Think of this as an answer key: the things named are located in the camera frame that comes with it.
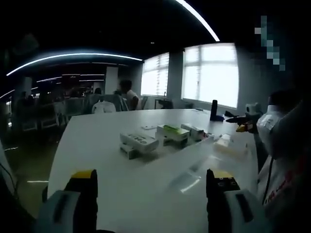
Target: white chair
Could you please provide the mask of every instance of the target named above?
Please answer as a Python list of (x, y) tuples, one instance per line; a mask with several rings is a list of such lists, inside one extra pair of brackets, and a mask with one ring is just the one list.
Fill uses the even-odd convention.
[(141, 100), (141, 109), (144, 110), (145, 106), (146, 106), (146, 102), (148, 100), (148, 96), (144, 96)]
[(35, 106), (26, 106), (22, 107), (21, 114), (20, 114), (20, 120), (21, 120), (21, 129), (22, 131), (31, 131), (31, 130), (37, 130), (37, 115)]
[(53, 103), (39, 106), (38, 115), (42, 129), (59, 126)]

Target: window blind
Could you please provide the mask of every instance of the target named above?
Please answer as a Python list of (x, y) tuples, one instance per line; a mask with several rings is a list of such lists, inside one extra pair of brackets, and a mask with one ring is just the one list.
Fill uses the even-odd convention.
[(200, 45), (185, 49), (182, 98), (236, 108), (239, 69), (233, 44)]
[(169, 53), (145, 61), (142, 69), (141, 94), (165, 96), (169, 74)]

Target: wall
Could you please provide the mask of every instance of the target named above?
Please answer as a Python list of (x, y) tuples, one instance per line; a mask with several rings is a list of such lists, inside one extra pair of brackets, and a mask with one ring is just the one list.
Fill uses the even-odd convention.
[[(267, 62), (244, 50), (237, 48), (238, 66), (239, 66), (239, 96), (237, 109), (228, 107), (218, 107), (218, 113), (224, 113), (226, 110), (234, 114), (244, 114), (247, 103), (258, 102), (262, 110), (267, 108), (268, 97), (271, 93), (291, 87), (291, 82), (286, 78), (284, 72), (267, 66)], [(169, 99), (180, 99), (182, 89), (183, 73), (183, 52), (176, 51), (170, 53), (169, 79), (167, 97)], [(140, 94), (142, 66), (135, 67), (131, 72), (130, 79), (133, 82), (133, 90)], [(145, 109), (154, 108), (155, 97), (149, 97)], [(186, 100), (194, 103), (195, 108), (210, 110), (211, 104), (197, 100)]]
[(105, 82), (105, 94), (113, 94), (119, 85), (118, 67), (107, 67)]

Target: desk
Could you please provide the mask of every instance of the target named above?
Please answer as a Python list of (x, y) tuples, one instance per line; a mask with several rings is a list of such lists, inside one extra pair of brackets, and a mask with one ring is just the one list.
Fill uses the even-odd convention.
[[(65, 188), (76, 171), (97, 169), (98, 229), (136, 233), (206, 232), (206, 169), (224, 168), (237, 178), (241, 187), (249, 187), (245, 174), (251, 170), (257, 172), (257, 164), (252, 165), (256, 157), (236, 166), (234, 162), (222, 163), (223, 158), (211, 151), (212, 142), (208, 140), (183, 150), (158, 148), (153, 159), (128, 160), (119, 149), (120, 132), (141, 131), (154, 136), (156, 130), (145, 131), (141, 126), (182, 123), (191, 123), (215, 135), (236, 129), (235, 124), (209, 122), (209, 112), (194, 109), (72, 117), (55, 154), (48, 197)], [(254, 140), (251, 134), (239, 135)]]
[(172, 101), (169, 100), (169, 99), (166, 99), (166, 98), (155, 98), (155, 107), (154, 107), (154, 109), (156, 109), (156, 102), (159, 102), (159, 104), (160, 104), (161, 101), (162, 102), (167, 102), (168, 104), (172, 104)]

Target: led light strip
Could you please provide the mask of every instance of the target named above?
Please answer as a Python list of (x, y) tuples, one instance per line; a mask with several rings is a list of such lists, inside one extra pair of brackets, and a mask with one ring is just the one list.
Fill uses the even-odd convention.
[(15, 89), (13, 89), (12, 91), (9, 91), (8, 93), (5, 93), (3, 96), (0, 97), (0, 99), (3, 98), (3, 97), (5, 97), (6, 95), (10, 94), (10, 93), (13, 92), (13, 91), (15, 91)]
[(79, 82), (89, 82), (89, 81), (104, 81), (104, 80), (100, 80), (100, 79), (97, 79), (97, 80), (79, 80)]
[(46, 81), (50, 81), (50, 80), (55, 80), (55, 79), (59, 79), (61, 77), (55, 77), (55, 78), (50, 78), (50, 79), (44, 79), (44, 80), (40, 80), (40, 81), (37, 81), (37, 83), (39, 82), (46, 82)]
[(81, 53), (68, 53), (68, 54), (60, 54), (60, 55), (55, 55), (55, 56), (50, 56), (50, 57), (44, 57), (38, 60), (34, 60), (32, 62), (26, 63), (20, 67), (17, 67), (16, 69), (12, 70), (11, 72), (7, 73), (6, 76), (9, 76), (11, 74), (13, 74), (14, 72), (18, 71), (19, 69), (22, 69), (26, 66), (29, 66), (31, 64), (37, 63), (37, 62), (41, 62), (44, 60), (48, 60), (48, 59), (52, 59), (52, 58), (56, 58), (56, 57), (68, 57), (68, 56), (84, 56), (84, 55), (95, 55), (95, 56), (108, 56), (108, 57), (119, 57), (119, 58), (126, 58), (126, 59), (132, 59), (132, 60), (137, 60), (137, 61), (142, 61), (139, 58), (135, 58), (135, 57), (128, 57), (128, 56), (122, 56), (122, 55), (116, 55), (116, 54), (109, 54), (109, 53), (92, 53), (92, 52), (81, 52)]
[(8, 148), (8, 149), (5, 149), (4, 151), (8, 151), (8, 150), (16, 150), (16, 149), (18, 149), (18, 147)]
[(49, 181), (27, 181), (27, 183), (48, 183)]
[(104, 76), (104, 74), (80, 74), (80, 76)]
[(180, 5), (182, 5), (185, 9), (187, 9), (194, 17), (196, 17), (201, 24), (208, 30), (210, 35), (214, 38), (215, 41), (220, 41), (216, 33), (212, 30), (212, 28), (209, 26), (209, 24), (203, 19), (203, 17), (192, 7), (190, 6), (186, 1), (184, 0), (175, 0)]

